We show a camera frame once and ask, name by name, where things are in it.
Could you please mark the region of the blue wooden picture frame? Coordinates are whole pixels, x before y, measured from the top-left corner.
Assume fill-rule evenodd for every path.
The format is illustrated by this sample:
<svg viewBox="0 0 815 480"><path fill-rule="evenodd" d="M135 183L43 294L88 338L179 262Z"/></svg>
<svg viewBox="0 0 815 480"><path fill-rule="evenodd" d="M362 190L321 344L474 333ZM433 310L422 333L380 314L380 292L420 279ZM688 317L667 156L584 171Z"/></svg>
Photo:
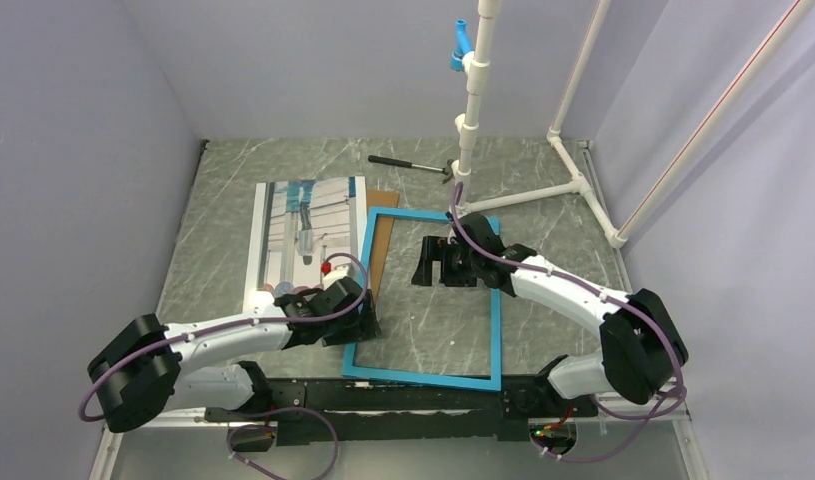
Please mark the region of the blue wooden picture frame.
<svg viewBox="0 0 815 480"><path fill-rule="evenodd" d="M447 223L444 213L401 209L394 207L372 206L367 214L366 230L362 244L360 262L366 268L367 277L371 276L371 253L374 245L374 234L377 221L381 217L395 220L411 220L431 223ZM350 379L363 379L374 381L395 382L400 384L419 385L427 387L440 387L462 390L476 390L486 392L499 392L502 386L502 321L501 321L501 293L492 290L490 293L490 375L487 378L471 376L449 376L429 373L418 373L403 370L387 370L381 368L362 367L354 364L357 343L350 343L345 347L342 360L342 376Z"/></svg>

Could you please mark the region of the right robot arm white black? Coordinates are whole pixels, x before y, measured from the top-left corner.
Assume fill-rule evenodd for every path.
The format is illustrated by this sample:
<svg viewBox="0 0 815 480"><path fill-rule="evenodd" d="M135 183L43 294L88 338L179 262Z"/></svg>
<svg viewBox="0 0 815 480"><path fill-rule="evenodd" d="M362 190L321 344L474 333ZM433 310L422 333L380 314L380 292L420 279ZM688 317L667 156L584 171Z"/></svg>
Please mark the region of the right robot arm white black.
<svg viewBox="0 0 815 480"><path fill-rule="evenodd" d="M482 282L512 298L545 306L597 336L596 352L561 356L537 374L534 401L543 413L557 415L572 399L609 392L637 405L658 394L684 394L682 368L688 352L653 291L627 293L599 286L529 247L506 246L495 234L475 240L424 237L413 284L431 285L435 264L446 286Z"/></svg>

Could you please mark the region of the printed photo with white border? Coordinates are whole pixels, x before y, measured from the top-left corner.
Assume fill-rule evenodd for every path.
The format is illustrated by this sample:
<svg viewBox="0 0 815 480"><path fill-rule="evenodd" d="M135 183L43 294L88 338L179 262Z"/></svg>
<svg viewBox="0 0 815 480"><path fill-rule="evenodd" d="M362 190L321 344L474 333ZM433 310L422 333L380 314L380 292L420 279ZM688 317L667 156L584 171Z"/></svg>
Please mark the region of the printed photo with white border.
<svg viewBox="0 0 815 480"><path fill-rule="evenodd" d="M334 253L362 256L366 179L289 180L256 185L243 309L302 287L325 284L321 265Z"/></svg>

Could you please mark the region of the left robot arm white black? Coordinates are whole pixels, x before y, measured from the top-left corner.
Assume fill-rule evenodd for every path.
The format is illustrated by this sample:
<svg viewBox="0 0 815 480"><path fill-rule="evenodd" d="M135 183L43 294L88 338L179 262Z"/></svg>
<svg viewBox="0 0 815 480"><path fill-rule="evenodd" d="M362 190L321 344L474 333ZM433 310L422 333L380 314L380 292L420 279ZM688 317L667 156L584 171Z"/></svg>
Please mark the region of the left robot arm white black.
<svg viewBox="0 0 815 480"><path fill-rule="evenodd" d="M90 361L91 387L78 417L105 422L114 433L190 408L255 420L277 402L250 355L345 345L379 334L372 292L350 277L279 297L258 291L252 309L214 320L163 324L154 314L143 315Z"/></svg>

